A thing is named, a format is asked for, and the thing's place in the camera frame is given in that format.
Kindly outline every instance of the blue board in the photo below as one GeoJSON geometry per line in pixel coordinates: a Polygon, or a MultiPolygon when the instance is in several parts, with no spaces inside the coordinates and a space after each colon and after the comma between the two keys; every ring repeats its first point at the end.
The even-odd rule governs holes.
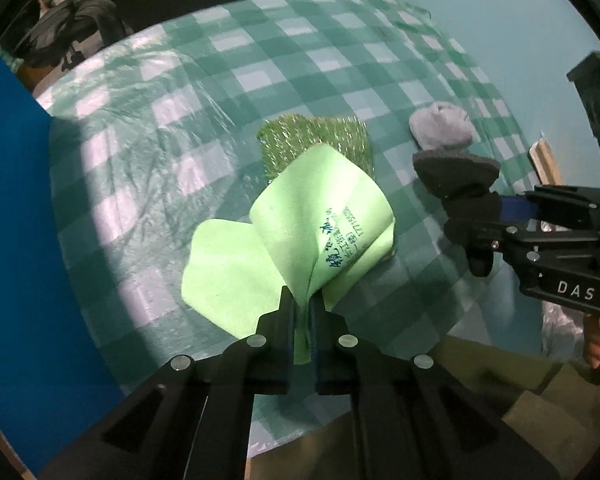
{"type": "Polygon", "coordinates": [[[64,270],[51,120],[0,59],[0,428],[34,474],[123,398],[64,270]]]}

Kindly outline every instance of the light green cloth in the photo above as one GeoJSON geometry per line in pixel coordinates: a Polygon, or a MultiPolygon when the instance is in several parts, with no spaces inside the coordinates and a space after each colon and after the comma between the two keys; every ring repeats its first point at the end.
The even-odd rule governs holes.
{"type": "Polygon", "coordinates": [[[277,309],[286,284],[299,305],[295,362],[309,360],[307,303],[327,309],[391,249],[394,214],[376,183],[327,144],[296,158],[251,207],[251,224],[211,219],[193,235],[182,298],[243,338],[277,309]]]}

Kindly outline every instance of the table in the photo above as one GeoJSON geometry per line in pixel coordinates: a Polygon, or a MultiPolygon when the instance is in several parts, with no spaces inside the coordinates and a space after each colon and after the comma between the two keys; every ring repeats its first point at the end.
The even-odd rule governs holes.
{"type": "MultiPolygon", "coordinates": [[[[287,112],[365,121],[396,217],[396,255],[336,312],[384,352],[429,350],[488,284],[444,238],[440,202],[411,165],[408,119],[435,100],[467,110],[479,136],[468,151],[502,164],[497,192],[537,183],[520,128],[483,70],[426,10],[395,0],[213,7],[113,45],[42,94],[55,117],[50,174],[64,262],[123,390],[174,354],[204,358],[234,340],[182,301],[182,271],[200,222],[248,221],[266,186],[255,134],[287,112]]],[[[306,367],[296,375],[289,396],[256,399],[250,455],[348,409],[343,398],[309,395],[306,367]]]]}

